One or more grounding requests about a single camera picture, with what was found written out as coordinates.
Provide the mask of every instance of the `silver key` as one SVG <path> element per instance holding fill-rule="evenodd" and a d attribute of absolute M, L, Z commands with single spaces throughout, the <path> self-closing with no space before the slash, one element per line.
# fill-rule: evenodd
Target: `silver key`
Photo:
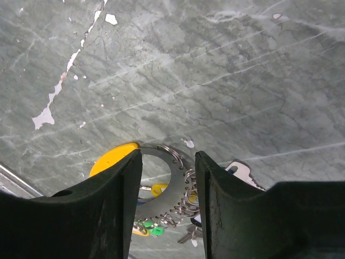
<path fill-rule="evenodd" d="M 139 190 L 152 190 L 150 186 L 140 186 Z"/>
<path fill-rule="evenodd" d="M 187 227 L 187 234 L 185 234 L 182 238 L 177 240 L 177 243 L 184 244 L 188 240 L 194 240 L 196 238 L 202 238 L 203 232 L 199 229 L 196 225 L 191 224 Z"/>

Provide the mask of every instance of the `chipped paint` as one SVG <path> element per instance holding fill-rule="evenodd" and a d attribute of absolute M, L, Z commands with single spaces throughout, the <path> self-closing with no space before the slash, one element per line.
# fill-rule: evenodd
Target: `chipped paint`
<path fill-rule="evenodd" d="M 39 116 L 32 118 L 32 121 L 34 123 L 34 128 L 36 130 L 40 129 L 44 123 L 49 123 L 52 125 L 55 124 L 55 120 L 50 111 L 50 105 L 53 103 L 54 97 L 57 96 L 63 89 L 62 83 L 65 80 L 66 76 L 67 76 L 66 72 L 62 73 L 62 75 L 60 76 L 59 83 L 54 87 L 55 89 L 54 93 L 50 93 L 48 95 L 49 103 L 47 104 L 47 107 L 43 109 L 42 113 Z"/>
<path fill-rule="evenodd" d="M 281 16 L 282 16 L 281 13 L 275 13 L 275 14 L 273 15 L 273 18 L 277 20 L 277 19 L 279 19 Z"/>
<path fill-rule="evenodd" d="M 84 47 L 84 42 L 85 42 L 86 38 L 88 37 L 89 33 L 91 32 L 91 30 L 95 26 L 95 23 L 96 23 L 97 19 L 100 17 L 101 12 L 103 11 L 105 4 L 107 2 L 108 2 L 107 0 L 104 0 L 104 6 L 102 7 L 102 9 L 95 12 L 92 25 L 88 28 L 87 32 L 85 33 L 84 39 L 80 41 L 80 47 L 81 48 L 78 49 L 75 53 L 73 53 L 71 55 L 69 61 L 67 62 L 66 72 L 62 73 L 59 83 L 54 87 L 54 89 L 55 89 L 54 93 L 51 93 L 48 95 L 49 103 L 47 104 L 47 107 L 45 107 L 43 109 L 43 111 L 41 112 L 41 114 L 39 116 L 32 118 L 32 121 L 35 125 L 36 130 L 40 129 L 43 126 L 43 124 L 45 124 L 45 123 L 52 124 L 52 125 L 55 124 L 55 120 L 54 120 L 52 113 L 50 111 L 50 105 L 53 103 L 54 97 L 61 92 L 62 83 L 63 83 L 64 79 L 67 77 L 67 73 L 69 72 L 70 68 L 73 66 L 73 62 L 75 61 L 77 55 L 79 54 L 81 49 Z"/>
<path fill-rule="evenodd" d="M 198 241 L 196 241 L 195 239 L 192 239 L 191 241 L 194 247 L 198 246 Z"/>
<path fill-rule="evenodd" d="M 95 26 L 95 23 L 97 21 L 97 19 L 99 18 L 99 16 L 101 15 L 102 11 L 96 11 L 95 15 L 93 17 L 93 24 L 91 24 L 91 26 L 88 28 L 87 33 L 89 34 L 91 32 L 91 30 L 93 29 L 93 26 Z"/>
<path fill-rule="evenodd" d="M 194 148 L 194 142 L 192 140 L 187 140 L 187 139 L 181 139 L 189 148 Z"/>
<path fill-rule="evenodd" d="M 83 128 L 86 125 L 86 121 L 83 121 L 82 124 L 79 125 L 79 128 Z"/>
<path fill-rule="evenodd" d="M 75 61 L 75 58 L 77 57 L 77 55 L 79 54 L 79 52 L 81 51 L 81 49 L 78 49 L 77 52 L 73 53 L 67 63 L 67 73 L 69 72 L 70 68 L 73 66 L 73 62 Z"/>
<path fill-rule="evenodd" d="M 118 24 L 115 15 L 110 15 L 108 13 L 106 15 L 106 22 L 108 22 L 108 23 L 110 23 L 112 25 L 117 25 Z"/>

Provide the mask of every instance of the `metal plate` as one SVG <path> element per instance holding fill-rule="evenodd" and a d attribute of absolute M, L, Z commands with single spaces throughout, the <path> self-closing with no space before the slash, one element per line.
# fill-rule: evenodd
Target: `metal plate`
<path fill-rule="evenodd" d="M 174 163 L 175 158 L 165 151 L 154 148 L 139 148 L 143 155 L 153 155 L 162 159 L 170 168 L 171 177 L 168 187 L 157 198 L 136 207 L 137 219 L 149 219 L 159 217 L 164 213 L 170 213 L 171 209 L 181 201 L 186 187 L 190 184 L 184 182 L 184 173 L 187 168 L 179 169 L 179 164 Z"/>

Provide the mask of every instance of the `marble surface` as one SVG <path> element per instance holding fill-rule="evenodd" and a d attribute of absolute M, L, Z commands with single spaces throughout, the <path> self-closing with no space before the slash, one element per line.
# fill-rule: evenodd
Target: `marble surface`
<path fill-rule="evenodd" d="M 46 195 L 131 141 L 242 159 L 266 188 L 345 179 L 344 1 L 3 0 L 0 12 L 0 161 Z M 35 129 L 49 103 L 54 124 L 45 113 Z M 184 231 L 134 236 L 131 254 L 203 258 L 201 243 L 176 243 Z"/>

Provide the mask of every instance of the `yellow disc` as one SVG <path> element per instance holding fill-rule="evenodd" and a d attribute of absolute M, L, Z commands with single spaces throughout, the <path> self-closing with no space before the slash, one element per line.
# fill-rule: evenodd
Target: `yellow disc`
<path fill-rule="evenodd" d="M 162 194 L 162 192 L 167 188 L 167 184 L 165 183 L 156 183 L 151 186 L 151 193 L 154 197 L 158 197 Z"/>
<path fill-rule="evenodd" d="M 103 172 L 105 169 L 113 166 L 138 147 L 139 146 L 137 143 L 127 143 L 108 151 L 103 156 L 101 156 L 93 165 L 90 172 L 90 177 Z"/>

